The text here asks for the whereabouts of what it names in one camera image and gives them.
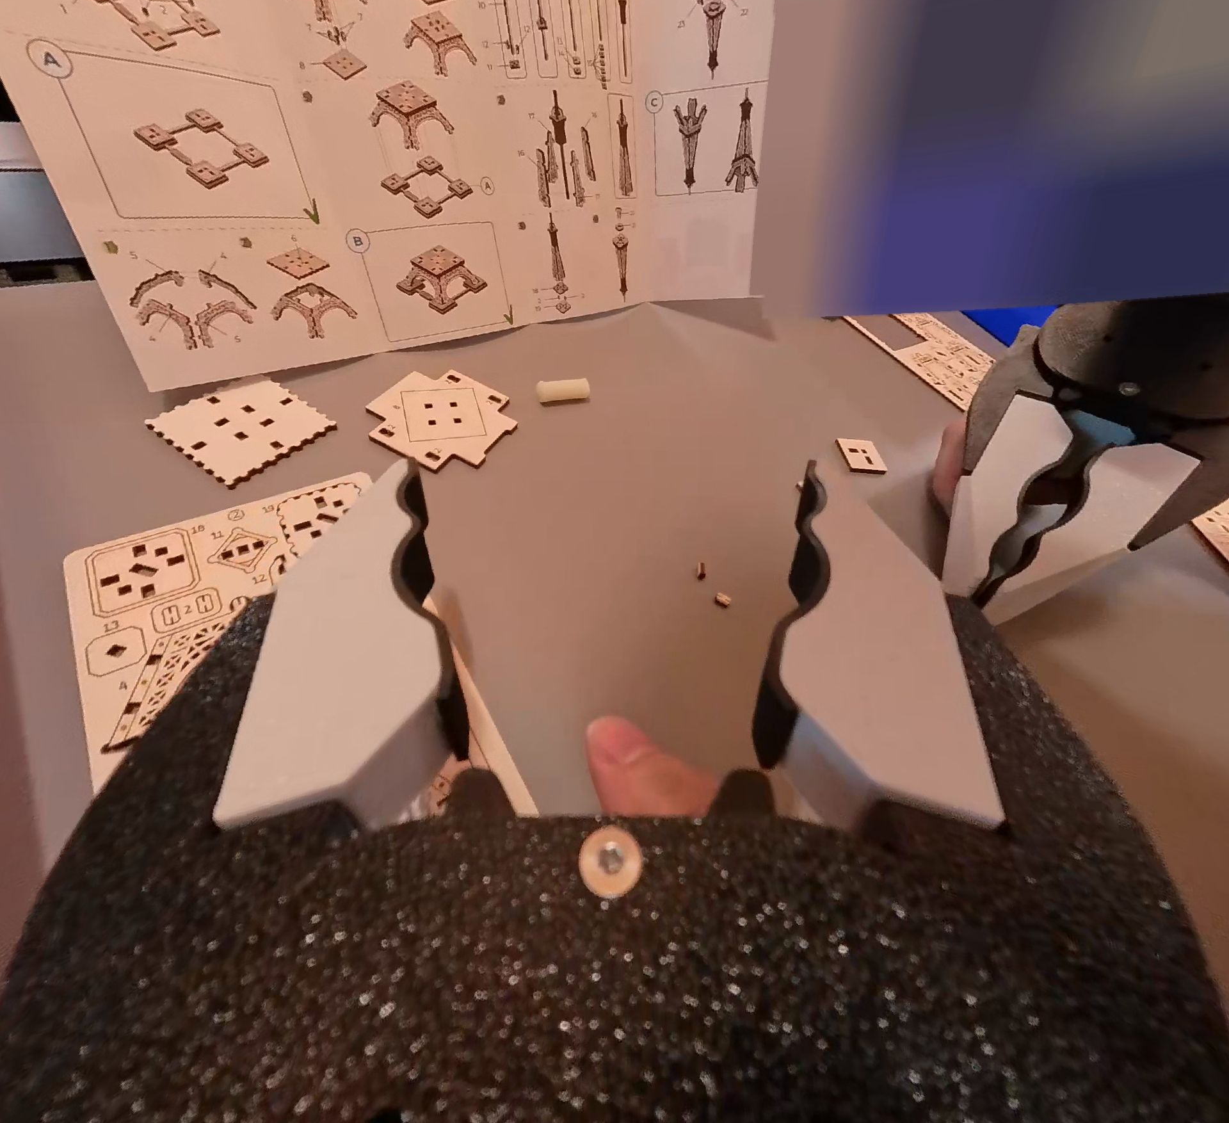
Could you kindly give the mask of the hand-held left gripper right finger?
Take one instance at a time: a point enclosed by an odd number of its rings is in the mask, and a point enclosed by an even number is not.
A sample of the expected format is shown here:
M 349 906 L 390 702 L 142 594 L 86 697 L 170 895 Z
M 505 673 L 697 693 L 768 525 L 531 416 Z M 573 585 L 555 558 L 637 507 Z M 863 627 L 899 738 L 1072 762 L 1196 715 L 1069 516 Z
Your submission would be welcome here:
M 857 498 L 808 461 L 752 742 L 792 813 L 843 831 L 881 802 L 983 830 L 1005 822 L 945 593 Z

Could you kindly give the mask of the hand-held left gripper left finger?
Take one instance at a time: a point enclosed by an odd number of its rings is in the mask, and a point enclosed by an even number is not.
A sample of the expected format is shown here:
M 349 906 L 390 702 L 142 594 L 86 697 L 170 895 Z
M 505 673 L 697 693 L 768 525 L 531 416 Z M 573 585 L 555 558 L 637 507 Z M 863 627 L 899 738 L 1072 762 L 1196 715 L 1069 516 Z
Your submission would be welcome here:
M 214 820 L 268 820 L 321 802 L 361 826 L 412 817 L 469 709 L 434 587 L 414 460 L 394 465 L 281 580 Z

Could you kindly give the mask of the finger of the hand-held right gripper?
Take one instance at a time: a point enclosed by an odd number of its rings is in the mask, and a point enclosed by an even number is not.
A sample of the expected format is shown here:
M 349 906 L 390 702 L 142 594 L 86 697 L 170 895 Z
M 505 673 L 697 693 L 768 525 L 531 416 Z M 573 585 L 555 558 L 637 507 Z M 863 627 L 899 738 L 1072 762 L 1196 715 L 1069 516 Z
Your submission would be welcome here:
M 1016 527 L 1025 487 L 1069 449 L 1069 425 L 1049 403 L 1014 396 L 970 474 L 961 476 L 945 551 L 945 593 L 974 596 L 992 549 Z
M 1025 540 L 1021 563 L 987 602 L 994 625 L 1018 618 L 1120 560 L 1145 525 L 1198 469 L 1169 445 L 1113 447 L 1083 472 L 1083 501 Z

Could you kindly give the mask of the person's right hand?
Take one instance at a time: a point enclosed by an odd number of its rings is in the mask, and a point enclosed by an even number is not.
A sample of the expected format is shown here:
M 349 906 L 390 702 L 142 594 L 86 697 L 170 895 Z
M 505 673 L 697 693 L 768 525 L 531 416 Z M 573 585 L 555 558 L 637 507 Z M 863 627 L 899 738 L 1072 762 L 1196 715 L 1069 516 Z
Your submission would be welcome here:
M 967 418 L 954 419 L 941 434 L 939 450 L 932 465 L 930 494 L 945 516 L 952 514 L 956 489 L 963 478 L 963 449 Z

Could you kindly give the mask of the person's left hand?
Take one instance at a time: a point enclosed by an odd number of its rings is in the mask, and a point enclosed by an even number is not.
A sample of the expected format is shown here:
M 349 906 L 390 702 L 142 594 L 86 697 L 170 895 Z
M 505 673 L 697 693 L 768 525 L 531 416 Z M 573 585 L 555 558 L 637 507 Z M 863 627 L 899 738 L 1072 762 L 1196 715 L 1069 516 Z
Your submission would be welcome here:
M 602 811 L 618 817 L 704 817 L 721 780 L 666 753 L 633 722 L 602 717 L 587 726 L 587 768 Z

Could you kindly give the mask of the blue object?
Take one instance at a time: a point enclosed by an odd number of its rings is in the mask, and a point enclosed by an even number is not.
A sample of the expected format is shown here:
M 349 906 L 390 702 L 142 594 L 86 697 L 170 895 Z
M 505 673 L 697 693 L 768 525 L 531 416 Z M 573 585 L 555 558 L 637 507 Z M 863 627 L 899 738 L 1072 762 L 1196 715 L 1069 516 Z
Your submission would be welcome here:
M 1058 312 L 1056 306 L 1020 306 L 967 310 L 963 316 L 1001 345 L 1010 347 L 1023 326 L 1041 328 L 1054 312 Z

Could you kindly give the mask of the wooden parts sheet with arches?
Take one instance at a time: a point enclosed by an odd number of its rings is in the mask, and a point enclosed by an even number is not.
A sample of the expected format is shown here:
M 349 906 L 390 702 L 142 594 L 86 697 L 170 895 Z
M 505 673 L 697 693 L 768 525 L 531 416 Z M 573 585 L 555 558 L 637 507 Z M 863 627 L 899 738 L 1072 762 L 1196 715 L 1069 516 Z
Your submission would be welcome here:
M 66 558 L 95 793 L 234 620 L 274 593 L 370 485 L 358 470 Z

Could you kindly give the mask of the jagged square wooden plate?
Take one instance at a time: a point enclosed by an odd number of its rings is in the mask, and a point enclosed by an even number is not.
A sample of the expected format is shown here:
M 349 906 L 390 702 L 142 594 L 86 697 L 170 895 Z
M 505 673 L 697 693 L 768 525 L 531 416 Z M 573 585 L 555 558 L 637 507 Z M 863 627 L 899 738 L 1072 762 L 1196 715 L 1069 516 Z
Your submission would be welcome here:
M 146 419 L 146 427 L 234 489 L 338 425 L 281 383 L 248 377 Z

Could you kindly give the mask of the cross-shaped wooden plate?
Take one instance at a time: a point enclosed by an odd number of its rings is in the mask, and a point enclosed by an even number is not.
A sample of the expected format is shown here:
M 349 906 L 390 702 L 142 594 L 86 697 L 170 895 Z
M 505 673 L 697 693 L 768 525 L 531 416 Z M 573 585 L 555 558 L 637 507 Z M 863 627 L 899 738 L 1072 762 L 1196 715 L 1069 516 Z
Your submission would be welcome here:
M 425 470 L 452 460 L 480 469 L 487 452 L 518 423 L 504 414 L 509 399 L 469 376 L 412 372 L 367 405 L 378 418 L 374 443 L 412 458 Z

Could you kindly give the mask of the folded paper instruction sheet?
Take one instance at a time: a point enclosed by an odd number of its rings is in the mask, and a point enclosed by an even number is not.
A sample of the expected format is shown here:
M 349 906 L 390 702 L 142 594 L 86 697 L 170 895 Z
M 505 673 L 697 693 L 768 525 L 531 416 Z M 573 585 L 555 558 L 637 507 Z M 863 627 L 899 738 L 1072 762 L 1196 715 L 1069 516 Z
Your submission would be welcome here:
M 775 0 L 2 0 L 148 390 L 752 295 Z

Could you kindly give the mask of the grey white box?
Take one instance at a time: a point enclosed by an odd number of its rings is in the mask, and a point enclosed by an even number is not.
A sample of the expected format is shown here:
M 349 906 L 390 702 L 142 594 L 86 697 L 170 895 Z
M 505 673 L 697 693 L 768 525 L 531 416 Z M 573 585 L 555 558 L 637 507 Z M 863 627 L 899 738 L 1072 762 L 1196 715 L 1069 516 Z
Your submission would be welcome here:
M 2 91 L 2 285 L 91 281 L 66 213 Z

